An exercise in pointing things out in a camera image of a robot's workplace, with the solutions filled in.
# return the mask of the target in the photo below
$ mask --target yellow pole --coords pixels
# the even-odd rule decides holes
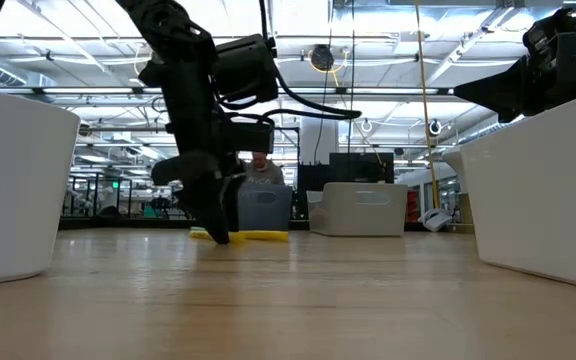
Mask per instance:
[[[421,17],[419,15],[419,3],[421,0],[415,0],[415,12],[417,13],[417,42],[419,43],[419,64],[421,65],[421,88],[424,101],[424,119],[426,122],[426,145],[428,148],[428,161],[430,161],[430,175],[432,176],[432,199],[433,207],[439,208],[439,192],[437,191],[437,178],[435,177],[435,162],[432,156],[432,147],[430,145],[430,121],[428,119],[428,101],[426,97],[426,69],[424,67],[424,49],[421,43]]]

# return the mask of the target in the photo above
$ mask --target gray shirt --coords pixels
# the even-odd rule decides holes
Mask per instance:
[[[255,169],[252,163],[246,163],[248,181],[255,184],[285,185],[284,173],[281,168],[268,160],[268,166],[263,170]]]

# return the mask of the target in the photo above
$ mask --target wooden surface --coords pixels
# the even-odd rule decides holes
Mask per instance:
[[[0,284],[0,359],[576,359],[576,286],[470,235],[291,237],[61,233],[48,273]]]

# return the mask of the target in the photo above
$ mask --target person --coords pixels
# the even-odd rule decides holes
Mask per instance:
[[[268,154],[265,153],[252,153],[252,161],[246,163],[246,175],[248,181],[255,184],[285,185],[281,168],[268,160]]]

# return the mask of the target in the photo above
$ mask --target gray bin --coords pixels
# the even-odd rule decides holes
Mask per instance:
[[[245,183],[239,189],[239,230],[288,231],[292,188]]]

